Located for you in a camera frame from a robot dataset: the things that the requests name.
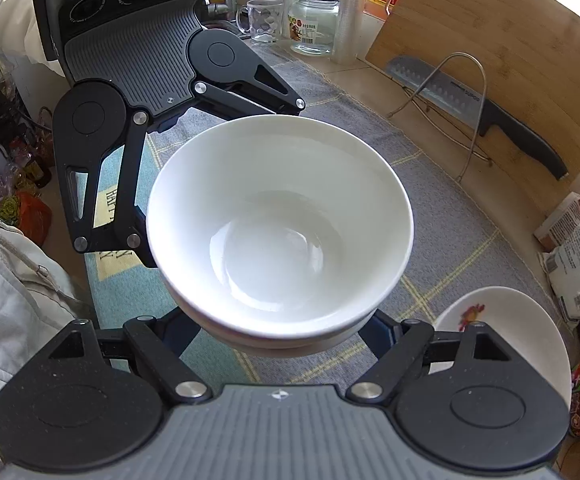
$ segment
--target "knife blade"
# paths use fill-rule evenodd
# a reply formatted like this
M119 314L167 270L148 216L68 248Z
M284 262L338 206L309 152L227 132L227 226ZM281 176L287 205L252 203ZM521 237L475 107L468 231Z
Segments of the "knife blade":
M385 72L401 86L416 90L434 69L418 57L403 54L388 61ZM496 124L522 152L545 166L554 178L561 180L568 175L565 163L543 137L490 99L486 98L478 122L482 95L445 72L439 70L419 95L459 121L476 128L480 136L485 136L490 126Z

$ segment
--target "clear glass cup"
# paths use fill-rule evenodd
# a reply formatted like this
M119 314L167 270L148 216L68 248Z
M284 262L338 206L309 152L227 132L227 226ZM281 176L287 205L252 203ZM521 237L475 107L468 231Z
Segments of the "clear glass cup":
M247 11L247 25L244 21ZM281 37L283 2L278 0L250 0L237 13L237 26L252 41L272 43Z

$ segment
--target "cutting board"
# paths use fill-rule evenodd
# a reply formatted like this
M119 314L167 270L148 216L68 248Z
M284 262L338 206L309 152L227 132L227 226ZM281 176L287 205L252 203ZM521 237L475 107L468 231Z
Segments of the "cutting board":
M580 17L556 0L398 0L366 59L384 69L393 57L410 54L436 66L457 51L480 60L487 96L549 142L565 162L569 176L556 181L497 126L478 139L549 214L580 173ZM469 60L452 59L443 70L482 89L481 74ZM407 133L416 142L416 133Z

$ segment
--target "knife handle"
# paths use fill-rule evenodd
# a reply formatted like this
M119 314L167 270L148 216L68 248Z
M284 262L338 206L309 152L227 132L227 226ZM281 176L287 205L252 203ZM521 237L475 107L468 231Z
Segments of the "knife handle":
M486 99L481 120L478 124L478 134L481 137L485 136L493 124L499 126L503 133L515 143L517 148L548 168L554 178L561 180L567 176L567 166L563 159L543 137L512 117L499 105L493 103L490 99Z

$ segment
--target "gray ribbed panel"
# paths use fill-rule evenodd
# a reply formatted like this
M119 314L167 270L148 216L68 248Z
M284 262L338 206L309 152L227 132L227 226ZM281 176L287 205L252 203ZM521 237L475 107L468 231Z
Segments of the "gray ribbed panel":
M186 46L201 30L195 2L148 7L71 39L65 44L65 60L72 77L112 81L129 105L153 115L186 101L195 75Z
M202 406L175 409L148 446L70 480L475 480L415 454L383 412L340 399L333 386L226 386ZM7 466L0 480L59 476ZM554 480L542 468L516 476Z

